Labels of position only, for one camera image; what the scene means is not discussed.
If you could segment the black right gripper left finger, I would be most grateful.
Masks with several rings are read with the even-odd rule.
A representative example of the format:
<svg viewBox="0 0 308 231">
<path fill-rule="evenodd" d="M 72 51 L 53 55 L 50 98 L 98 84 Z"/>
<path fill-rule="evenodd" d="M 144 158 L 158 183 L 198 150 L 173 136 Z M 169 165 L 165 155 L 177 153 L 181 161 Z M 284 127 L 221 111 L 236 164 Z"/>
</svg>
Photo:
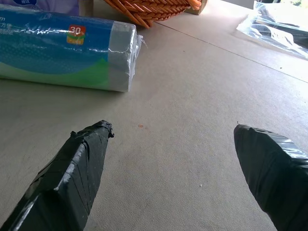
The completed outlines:
<svg viewBox="0 0 308 231">
<path fill-rule="evenodd" d="M 112 124 L 71 132 L 37 174 L 0 231 L 83 231 L 103 173 Z"/>
</svg>

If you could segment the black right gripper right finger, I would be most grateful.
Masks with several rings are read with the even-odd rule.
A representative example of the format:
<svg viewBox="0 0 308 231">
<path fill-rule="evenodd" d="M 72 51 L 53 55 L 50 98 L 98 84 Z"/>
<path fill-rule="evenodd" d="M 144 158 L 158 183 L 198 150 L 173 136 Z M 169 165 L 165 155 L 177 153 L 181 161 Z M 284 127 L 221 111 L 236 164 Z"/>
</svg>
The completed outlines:
<svg viewBox="0 0 308 231">
<path fill-rule="evenodd" d="M 237 157 L 250 192 L 277 231 L 308 231 L 308 155 L 274 132 L 238 124 Z"/>
</svg>

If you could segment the orange woven wicker basket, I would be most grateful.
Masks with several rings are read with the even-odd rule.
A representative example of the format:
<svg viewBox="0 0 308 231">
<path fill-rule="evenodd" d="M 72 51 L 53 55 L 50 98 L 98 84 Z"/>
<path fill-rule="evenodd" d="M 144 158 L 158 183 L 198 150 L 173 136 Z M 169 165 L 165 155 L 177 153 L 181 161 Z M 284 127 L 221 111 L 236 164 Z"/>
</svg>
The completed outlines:
<svg viewBox="0 0 308 231">
<path fill-rule="evenodd" d="M 153 22 L 165 21 L 189 8 L 187 0 L 103 0 L 130 21 L 150 28 Z"/>
</svg>

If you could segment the blue green bag roll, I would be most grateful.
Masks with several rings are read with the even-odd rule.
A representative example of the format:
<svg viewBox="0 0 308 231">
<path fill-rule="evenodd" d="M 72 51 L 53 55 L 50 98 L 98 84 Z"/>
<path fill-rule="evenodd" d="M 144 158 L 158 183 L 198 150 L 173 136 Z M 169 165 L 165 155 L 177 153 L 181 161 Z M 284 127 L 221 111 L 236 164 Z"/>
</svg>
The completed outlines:
<svg viewBox="0 0 308 231">
<path fill-rule="evenodd" d="M 143 42 L 129 23 L 0 4 L 0 77 L 126 92 Z"/>
</svg>

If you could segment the clear plastic packet dark contents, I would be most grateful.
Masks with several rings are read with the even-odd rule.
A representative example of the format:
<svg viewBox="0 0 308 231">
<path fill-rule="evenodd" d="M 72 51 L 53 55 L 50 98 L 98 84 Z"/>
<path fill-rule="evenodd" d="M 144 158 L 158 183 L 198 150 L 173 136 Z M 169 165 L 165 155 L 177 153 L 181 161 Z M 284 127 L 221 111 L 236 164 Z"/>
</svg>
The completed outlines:
<svg viewBox="0 0 308 231">
<path fill-rule="evenodd" d="M 308 60 L 308 0 L 255 0 L 237 30 Z"/>
</svg>

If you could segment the purple white tissue pack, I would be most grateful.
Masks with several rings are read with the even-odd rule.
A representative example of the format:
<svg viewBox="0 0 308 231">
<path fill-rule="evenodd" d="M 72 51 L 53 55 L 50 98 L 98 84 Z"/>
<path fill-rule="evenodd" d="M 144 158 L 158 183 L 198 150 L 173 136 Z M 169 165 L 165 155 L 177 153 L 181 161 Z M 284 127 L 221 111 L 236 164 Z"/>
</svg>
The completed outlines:
<svg viewBox="0 0 308 231">
<path fill-rule="evenodd" d="M 0 0 L 0 4 L 79 15 L 78 0 Z"/>
</svg>

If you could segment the tan cardboard box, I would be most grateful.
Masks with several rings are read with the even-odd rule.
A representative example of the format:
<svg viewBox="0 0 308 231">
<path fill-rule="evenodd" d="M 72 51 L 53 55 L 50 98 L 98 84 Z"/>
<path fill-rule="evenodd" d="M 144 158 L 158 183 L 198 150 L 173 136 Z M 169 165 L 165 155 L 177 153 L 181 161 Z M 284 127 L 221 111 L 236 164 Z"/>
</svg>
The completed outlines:
<svg viewBox="0 0 308 231">
<path fill-rule="evenodd" d="M 208 0 L 187 0 L 187 2 L 189 3 L 189 8 L 187 8 L 185 12 L 200 15 Z"/>
</svg>

